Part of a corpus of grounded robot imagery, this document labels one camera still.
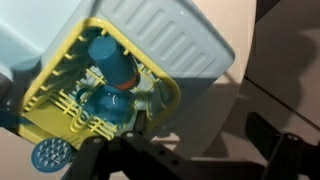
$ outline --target small holes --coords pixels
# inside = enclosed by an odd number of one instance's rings
[[[179,164],[178,160],[171,161],[172,165],[177,166]]]
[[[165,154],[164,150],[160,150],[159,154],[163,156]]]

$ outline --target ribbed plastic surface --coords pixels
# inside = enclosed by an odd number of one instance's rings
[[[234,52],[186,0],[106,0],[100,13],[173,78],[217,78]]]

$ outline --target yellow plastic grid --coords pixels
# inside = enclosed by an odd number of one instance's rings
[[[92,85],[92,88],[106,83],[103,76],[97,75],[90,70],[90,58],[86,53],[81,51],[81,48],[87,47],[90,41],[90,39],[84,37],[82,33],[90,28],[100,28],[101,35],[108,33],[113,36],[125,48],[124,55],[130,53],[141,63],[139,64],[138,72],[141,78],[150,82],[150,86],[143,90],[137,87],[134,88],[137,95],[135,104],[144,99],[148,92],[154,89],[159,82],[163,82],[168,89],[170,89],[171,102],[168,104],[160,101],[159,103],[163,110],[156,116],[150,114],[148,108],[150,101],[146,102],[147,117],[149,120],[147,131],[152,130],[162,122],[179,103],[179,87],[171,77],[154,64],[142,51],[136,48],[136,46],[112,26],[112,24],[98,18],[89,18],[74,28],[69,37],[58,49],[54,58],[52,58],[39,74],[23,98],[20,112],[39,127],[39,132],[26,133],[25,131],[27,131],[28,128],[21,125],[19,133],[32,142],[38,142],[41,138],[39,138],[40,135],[37,135],[37,133],[45,130],[50,136],[62,137],[69,141],[74,147],[79,148],[82,140],[88,136],[100,134],[107,139],[112,139],[117,131],[116,126],[106,123],[97,117],[92,116],[89,119],[83,118],[81,108],[70,95],[65,92],[66,87],[74,87],[76,85],[84,86],[80,79],[85,73],[90,74],[90,76],[97,80],[95,81],[96,83]],[[80,51],[74,48],[76,44],[80,44]]]

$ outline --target plastic toy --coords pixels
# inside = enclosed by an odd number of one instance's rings
[[[21,11],[26,13],[24,10],[29,7],[40,7],[41,2],[37,3],[37,6],[21,5]],[[8,39],[11,43],[3,46],[5,53],[0,60],[1,73],[13,83],[14,91],[28,87],[27,92],[20,92],[23,93],[21,99],[15,93],[9,94],[9,100],[6,99],[4,104],[18,106],[17,114],[25,120],[15,123],[18,134],[34,144],[57,137],[79,149],[89,136],[101,135],[111,140],[119,132],[133,129],[139,110],[146,112],[146,129],[151,132],[206,90],[234,60],[233,50],[192,1],[80,0],[60,3],[64,4],[63,8],[68,7],[69,14],[54,12],[47,15],[54,20],[65,18],[65,22],[38,20],[25,24],[20,22],[29,22],[29,19],[19,16],[22,20],[8,22],[19,36],[0,33],[1,39]],[[11,1],[6,4],[17,8]],[[37,19],[37,13],[29,13],[30,21]],[[18,14],[14,12],[8,17],[15,18]],[[38,30],[46,24],[54,24],[54,27],[47,28],[46,33]],[[56,30],[59,32],[50,32],[58,24],[61,25]],[[92,51],[97,49],[92,43],[99,37],[113,39],[121,47],[115,51],[119,61],[113,64],[116,66],[112,69],[106,70],[107,66],[101,64],[101,59]],[[133,65],[122,61],[124,59],[130,59]],[[39,64],[41,69],[32,71],[36,77],[28,79],[32,82],[30,85],[23,78],[14,81],[13,69],[29,72],[35,64]],[[128,74],[116,73],[118,75],[109,77],[110,70]],[[108,83],[130,90],[135,96],[132,116],[129,113],[131,117],[120,123],[110,123],[100,116],[88,117],[85,112],[88,109],[76,102],[80,89],[95,92]]]

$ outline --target yellow plastic frame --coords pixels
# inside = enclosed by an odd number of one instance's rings
[[[31,102],[32,98],[35,98],[35,94],[38,89],[43,88],[43,84],[49,78],[51,73],[54,73],[54,68],[59,64],[63,57],[68,59],[72,59],[71,55],[67,54],[67,51],[70,47],[77,41],[86,41],[80,34],[89,27],[98,27],[103,29],[101,34],[110,34],[113,36],[125,49],[125,54],[131,53],[133,54],[141,63],[143,63],[149,70],[151,70],[158,78],[160,78],[167,86],[170,87],[172,91],[172,101],[169,105],[166,106],[164,111],[161,111],[155,119],[152,121],[148,121],[147,123],[147,132],[153,130],[156,126],[158,126],[172,111],[177,107],[180,101],[180,89],[177,83],[160,67],[158,67],[148,56],[146,56],[139,48],[137,48],[129,39],[126,38],[124,34],[122,34],[116,27],[114,27],[111,23],[96,18],[88,18],[83,22],[79,23],[69,36],[65,39],[61,47],[57,50],[51,61],[47,64],[47,66],[42,70],[39,76],[35,79],[32,86],[26,92],[20,107],[20,113],[22,116],[25,116],[24,109],[27,107],[28,103]],[[38,143],[46,137],[52,137],[52,135],[45,131],[45,129],[41,129],[35,126],[28,125],[20,125],[18,133],[25,137],[26,139]]]

